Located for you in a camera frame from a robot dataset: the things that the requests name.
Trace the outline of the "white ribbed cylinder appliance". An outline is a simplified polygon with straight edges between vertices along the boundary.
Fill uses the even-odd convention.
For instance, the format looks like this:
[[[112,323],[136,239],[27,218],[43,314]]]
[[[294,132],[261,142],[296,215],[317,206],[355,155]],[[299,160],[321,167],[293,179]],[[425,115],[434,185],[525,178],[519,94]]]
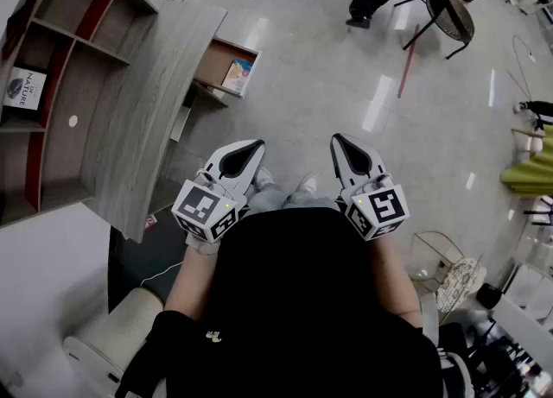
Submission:
[[[64,339],[73,370],[98,398],[115,398],[124,371],[162,310],[156,294],[136,287],[110,313]]]

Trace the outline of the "person's left shoe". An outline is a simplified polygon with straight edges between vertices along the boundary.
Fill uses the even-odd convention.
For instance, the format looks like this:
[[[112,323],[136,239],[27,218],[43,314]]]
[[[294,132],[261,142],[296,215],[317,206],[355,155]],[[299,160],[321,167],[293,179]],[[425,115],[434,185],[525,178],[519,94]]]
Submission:
[[[256,191],[259,193],[275,184],[271,173],[265,167],[260,167],[258,169],[253,182]]]

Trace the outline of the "person's black shirt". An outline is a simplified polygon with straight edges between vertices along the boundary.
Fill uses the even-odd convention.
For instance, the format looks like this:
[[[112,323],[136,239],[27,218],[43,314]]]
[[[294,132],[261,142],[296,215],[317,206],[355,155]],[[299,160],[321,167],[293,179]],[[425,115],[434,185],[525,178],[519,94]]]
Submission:
[[[201,319],[163,309],[116,398],[442,398],[423,326],[378,303],[368,242],[328,208],[243,218]]]

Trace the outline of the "green cushion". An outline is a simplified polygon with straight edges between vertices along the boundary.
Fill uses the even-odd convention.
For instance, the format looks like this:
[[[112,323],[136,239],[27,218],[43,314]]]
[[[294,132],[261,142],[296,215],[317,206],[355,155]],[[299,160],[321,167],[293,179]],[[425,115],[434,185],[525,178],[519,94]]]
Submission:
[[[500,182],[519,197],[553,196],[553,125],[544,126],[544,135],[517,129],[512,133],[540,139],[542,149],[502,172]]]

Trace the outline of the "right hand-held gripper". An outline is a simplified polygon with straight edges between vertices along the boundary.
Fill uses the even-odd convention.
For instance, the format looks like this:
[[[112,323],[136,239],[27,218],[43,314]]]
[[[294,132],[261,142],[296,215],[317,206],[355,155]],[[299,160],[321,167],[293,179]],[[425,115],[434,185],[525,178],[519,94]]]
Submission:
[[[365,241],[392,233],[410,217],[402,187],[385,173],[375,149],[340,133],[332,136],[330,149],[336,177],[351,186],[340,193],[344,213]],[[360,183],[361,176],[378,177]]]

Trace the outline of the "person's left leg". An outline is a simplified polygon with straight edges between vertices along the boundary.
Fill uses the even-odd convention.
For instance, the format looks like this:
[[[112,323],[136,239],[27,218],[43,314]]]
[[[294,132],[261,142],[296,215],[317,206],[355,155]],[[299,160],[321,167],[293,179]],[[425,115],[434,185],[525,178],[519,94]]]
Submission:
[[[245,216],[280,210],[287,198],[288,194],[279,185],[268,183],[251,197]]]

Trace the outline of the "white shelf rack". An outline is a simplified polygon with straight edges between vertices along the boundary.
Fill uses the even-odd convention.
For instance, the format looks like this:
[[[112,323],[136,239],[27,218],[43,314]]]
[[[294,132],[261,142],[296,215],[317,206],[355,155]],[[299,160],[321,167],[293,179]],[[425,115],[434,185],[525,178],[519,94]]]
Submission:
[[[553,277],[527,262],[515,262],[493,319],[553,384]]]

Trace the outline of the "person's leg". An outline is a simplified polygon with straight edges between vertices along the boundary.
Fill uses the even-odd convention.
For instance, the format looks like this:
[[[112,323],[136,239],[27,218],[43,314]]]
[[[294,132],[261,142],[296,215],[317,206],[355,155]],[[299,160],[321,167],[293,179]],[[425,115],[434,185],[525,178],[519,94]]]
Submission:
[[[268,183],[251,197],[245,216],[280,210],[287,198],[288,194],[279,185]]]
[[[328,208],[340,212],[340,208],[334,199],[319,197],[309,191],[292,193],[283,204],[283,209],[290,208]]]

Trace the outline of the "framed poster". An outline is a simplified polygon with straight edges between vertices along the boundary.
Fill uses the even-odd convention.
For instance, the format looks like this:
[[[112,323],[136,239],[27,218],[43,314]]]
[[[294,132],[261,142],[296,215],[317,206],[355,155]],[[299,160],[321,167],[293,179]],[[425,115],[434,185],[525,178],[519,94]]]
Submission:
[[[12,67],[3,94],[3,106],[35,116],[41,108],[48,83],[48,70],[22,63]]]

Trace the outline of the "grey wooden shelf unit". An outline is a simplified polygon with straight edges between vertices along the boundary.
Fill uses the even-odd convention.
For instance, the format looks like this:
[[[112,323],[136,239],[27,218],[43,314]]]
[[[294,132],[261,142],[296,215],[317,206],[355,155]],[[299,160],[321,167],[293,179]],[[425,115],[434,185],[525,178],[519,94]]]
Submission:
[[[130,25],[155,13],[152,0],[19,1],[0,41],[0,228],[93,197],[80,170],[102,85],[130,64]],[[35,116],[3,106],[19,63],[48,70]]]

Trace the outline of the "person's left forearm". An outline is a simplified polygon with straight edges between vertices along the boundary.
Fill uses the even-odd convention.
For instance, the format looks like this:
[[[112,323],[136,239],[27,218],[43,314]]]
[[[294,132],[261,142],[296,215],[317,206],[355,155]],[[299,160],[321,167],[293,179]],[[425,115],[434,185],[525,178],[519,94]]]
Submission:
[[[188,236],[181,268],[175,278],[165,311],[177,311],[199,321],[204,313],[216,268],[220,242],[207,243]]]

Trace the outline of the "person's right leg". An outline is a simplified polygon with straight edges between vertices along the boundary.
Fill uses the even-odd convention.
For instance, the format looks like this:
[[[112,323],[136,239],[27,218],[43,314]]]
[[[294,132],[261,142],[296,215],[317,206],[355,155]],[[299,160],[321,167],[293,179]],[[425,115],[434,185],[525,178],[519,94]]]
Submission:
[[[334,199],[319,197],[309,191],[292,193],[283,204],[283,209],[290,208],[328,208],[340,212],[340,208]]]

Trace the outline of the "grey wooden desk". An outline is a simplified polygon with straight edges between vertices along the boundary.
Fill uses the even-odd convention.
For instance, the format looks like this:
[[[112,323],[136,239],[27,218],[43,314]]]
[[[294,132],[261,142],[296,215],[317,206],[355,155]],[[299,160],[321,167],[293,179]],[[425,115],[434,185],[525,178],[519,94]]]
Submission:
[[[93,190],[88,207],[137,243],[175,119],[227,13],[189,1],[157,5],[122,41],[130,64],[102,85],[80,170]]]

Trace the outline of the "wooden stool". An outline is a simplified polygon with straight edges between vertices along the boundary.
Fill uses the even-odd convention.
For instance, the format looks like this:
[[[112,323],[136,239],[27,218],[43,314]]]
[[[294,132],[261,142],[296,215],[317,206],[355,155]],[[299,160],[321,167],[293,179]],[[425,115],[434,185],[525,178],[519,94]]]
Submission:
[[[531,159],[543,149],[543,135],[511,128],[512,133],[512,164]]]

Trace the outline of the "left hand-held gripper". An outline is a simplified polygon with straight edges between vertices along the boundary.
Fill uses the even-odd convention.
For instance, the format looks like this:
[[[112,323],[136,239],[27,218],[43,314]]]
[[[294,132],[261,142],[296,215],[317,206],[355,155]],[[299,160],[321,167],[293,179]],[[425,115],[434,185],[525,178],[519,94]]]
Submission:
[[[217,149],[193,180],[186,180],[171,212],[179,226],[207,243],[217,243],[247,211],[245,194],[264,157],[263,140]]]

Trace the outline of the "person's right forearm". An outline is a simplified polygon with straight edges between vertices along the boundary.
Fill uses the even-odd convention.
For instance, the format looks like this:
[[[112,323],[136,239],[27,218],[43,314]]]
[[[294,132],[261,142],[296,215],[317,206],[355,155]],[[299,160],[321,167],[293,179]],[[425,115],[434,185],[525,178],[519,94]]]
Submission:
[[[400,255],[388,236],[367,243],[378,303],[415,328],[423,324],[420,303]]]

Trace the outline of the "colourful book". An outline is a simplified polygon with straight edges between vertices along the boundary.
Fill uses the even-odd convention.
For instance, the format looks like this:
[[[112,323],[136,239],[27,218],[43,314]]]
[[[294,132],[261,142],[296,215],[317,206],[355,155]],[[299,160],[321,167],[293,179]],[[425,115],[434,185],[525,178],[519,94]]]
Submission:
[[[222,86],[232,92],[241,93],[246,88],[252,67],[253,63],[247,60],[233,60]]]

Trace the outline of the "black round container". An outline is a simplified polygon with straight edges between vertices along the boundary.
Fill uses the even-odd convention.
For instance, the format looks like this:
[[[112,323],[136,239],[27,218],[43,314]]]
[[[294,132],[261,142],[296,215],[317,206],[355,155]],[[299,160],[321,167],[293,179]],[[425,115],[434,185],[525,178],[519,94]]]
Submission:
[[[484,283],[476,293],[476,300],[487,310],[493,310],[499,303],[503,293],[489,283]]]

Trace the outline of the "black floor mat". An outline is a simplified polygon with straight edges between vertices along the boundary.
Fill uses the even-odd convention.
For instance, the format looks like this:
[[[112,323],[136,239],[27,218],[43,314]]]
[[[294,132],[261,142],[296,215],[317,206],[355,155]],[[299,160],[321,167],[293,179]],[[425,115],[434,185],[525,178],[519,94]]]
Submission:
[[[110,311],[135,287],[147,288],[161,301],[168,298],[184,257],[187,234],[168,208],[157,212],[155,218],[141,243],[111,228],[107,269]]]

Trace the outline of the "black wicker chair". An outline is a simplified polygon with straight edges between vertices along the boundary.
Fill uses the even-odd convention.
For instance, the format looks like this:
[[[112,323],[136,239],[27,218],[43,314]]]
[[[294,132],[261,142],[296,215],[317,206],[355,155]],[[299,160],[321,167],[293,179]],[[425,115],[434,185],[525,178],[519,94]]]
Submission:
[[[417,0],[403,0],[395,3],[394,8]],[[460,0],[420,0],[429,13],[429,22],[416,31],[411,39],[403,46],[403,50],[411,48],[417,39],[432,25],[436,25],[448,38],[458,41],[462,46],[445,57],[450,60],[459,52],[467,48],[474,38],[474,21],[467,7]]]

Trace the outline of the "red stick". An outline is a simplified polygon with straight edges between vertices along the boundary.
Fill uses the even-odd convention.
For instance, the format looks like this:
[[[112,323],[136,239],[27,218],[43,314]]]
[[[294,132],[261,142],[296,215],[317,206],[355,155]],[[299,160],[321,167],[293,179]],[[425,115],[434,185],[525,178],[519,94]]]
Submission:
[[[414,37],[418,35],[419,30],[420,30],[420,24],[418,23],[415,26]],[[408,78],[410,65],[411,65],[411,62],[412,62],[412,59],[413,59],[415,45],[416,45],[416,42],[413,41],[408,46],[408,55],[407,55],[407,59],[406,59],[406,62],[405,62],[403,75],[402,75],[402,78],[401,78],[401,81],[400,81],[400,84],[399,84],[399,87],[398,87],[398,90],[397,90],[397,98],[398,99],[400,99],[404,94],[404,88],[405,88],[406,81],[407,81],[407,78]]]

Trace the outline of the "person's right shoe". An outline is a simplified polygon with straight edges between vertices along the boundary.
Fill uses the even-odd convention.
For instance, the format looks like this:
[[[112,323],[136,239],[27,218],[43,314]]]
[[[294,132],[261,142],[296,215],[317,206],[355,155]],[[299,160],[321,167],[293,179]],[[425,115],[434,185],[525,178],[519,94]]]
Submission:
[[[315,174],[307,174],[299,183],[297,191],[316,195],[317,187],[317,176]]]

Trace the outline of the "wooden drawer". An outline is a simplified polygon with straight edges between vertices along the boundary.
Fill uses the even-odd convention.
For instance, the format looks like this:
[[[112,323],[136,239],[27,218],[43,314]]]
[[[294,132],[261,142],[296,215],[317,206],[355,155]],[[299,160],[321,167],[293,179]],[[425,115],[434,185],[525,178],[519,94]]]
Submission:
[[[200,91],[223,105],[226,105],[223,102],[225,95],[243,99],[261,55],[261,51],[252,50],[234,42],[213,37],[196,69],[194,84]],[[241,93],[232,92],[222,86],[222,82],[232,61],[236,59],[247,60],[253,63],[250,78],[246,88]]]

